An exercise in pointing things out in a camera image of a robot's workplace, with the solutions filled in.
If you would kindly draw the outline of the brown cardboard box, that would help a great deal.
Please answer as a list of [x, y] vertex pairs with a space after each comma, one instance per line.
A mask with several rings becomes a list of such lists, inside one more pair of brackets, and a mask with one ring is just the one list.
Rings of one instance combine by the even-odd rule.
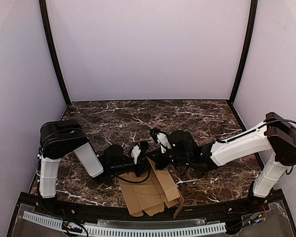
[[157, 170], [155, 163], [150, 159], [149, 162], [151, 170], [146, 181], [132, 184], [118, 179], [128, 212], [134, 217], [153, 216], [172, 208], [170, 216], [175, 219], [183, 208], [184, 198], [168, 169]]

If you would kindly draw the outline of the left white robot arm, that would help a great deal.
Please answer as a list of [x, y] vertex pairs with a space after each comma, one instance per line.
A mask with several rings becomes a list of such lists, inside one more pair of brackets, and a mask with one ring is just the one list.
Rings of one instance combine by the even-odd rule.
[[106, 148], [100, 156], [77, 120], [47, 122], [40, 128], [39, 195], [42, 198], [56, 196], [59, 164], [69, 153], [75, 154], [96, 183], [106, 182], [112, 177], [132, 183], [121, 176], [129, 172], [133, 172], [136, 177], [146, 173], [147, 176], [140, 181], [143, 183], [151, 174], [151, 166], [146, 156], [148, 147], [146, 141], [137, 143], [126, 155], [121, 145], [114, 144]]

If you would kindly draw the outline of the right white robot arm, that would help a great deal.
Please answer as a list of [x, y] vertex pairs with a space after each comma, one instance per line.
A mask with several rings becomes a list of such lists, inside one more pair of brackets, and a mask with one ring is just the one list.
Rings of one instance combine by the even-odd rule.
[[173, 165], [207, 173], [239, 158], [267, 152], [269, 159], [251, 187], [252, 196], [257, 198], [267, 197], [282, 176], [296, 165], [296, 121], [275, 112], [266, 114], [262, 122], [242, 133], [201, 146], [183, 130], [167, 134], [155, 127], [150, 135], [160, 145], [149, 155], [159, 170]]

